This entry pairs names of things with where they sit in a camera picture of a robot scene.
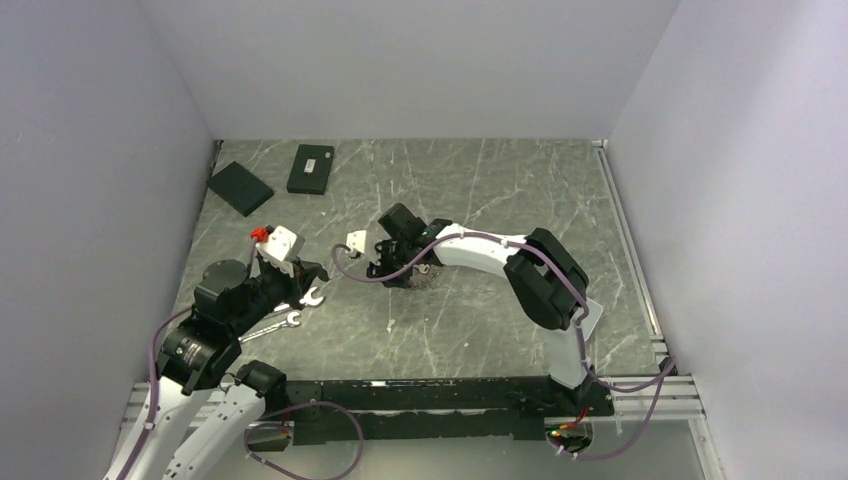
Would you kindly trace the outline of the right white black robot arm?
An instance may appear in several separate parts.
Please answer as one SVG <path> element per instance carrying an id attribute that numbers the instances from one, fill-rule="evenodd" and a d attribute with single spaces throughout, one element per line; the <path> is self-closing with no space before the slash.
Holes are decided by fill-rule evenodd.
<path id="1" fill-rule="evenodd" d="M 556 382 L 550 391 L 553 406 L 574 415 L 588 404 L 586 382 L 593 365 L 587 342 L 603 308 L 587 295 L 587 273 L 550 231 L 497 235 L 448 219 L 427 223 L 401 203 L 378 223 L 386 239 L 361 231 L 346 240 L 368 259 L 368 277 L 386 287 L 409 288 L 415 268 L 454 266 L 505 279 L 525 315 L 546 332 L 549 375 Z"/>

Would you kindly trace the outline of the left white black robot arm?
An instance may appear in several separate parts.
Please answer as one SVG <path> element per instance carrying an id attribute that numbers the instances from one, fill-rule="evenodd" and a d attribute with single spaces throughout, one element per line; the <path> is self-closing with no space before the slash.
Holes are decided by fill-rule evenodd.
<path id="1" fill-rule="evenodd" d="M 316 306 L 313 282 L 329 276 L 319 263 L 297 259 L 287 273 L 260 260 L 258 275 L 229 259 L 214 262 L 195 287 L 193 304 L 173 330 L 160 326 L 148 358 L 150 384 L 141 412 L 116 453 L 108 479 L 199 479 L 259 417 L 287 406 L 286 376 L 260 361 L 243 366 L 213 413 L 197 428 L 200 409 L 242 353 L 248 332 L 288 308 L 286 325 Z"/>

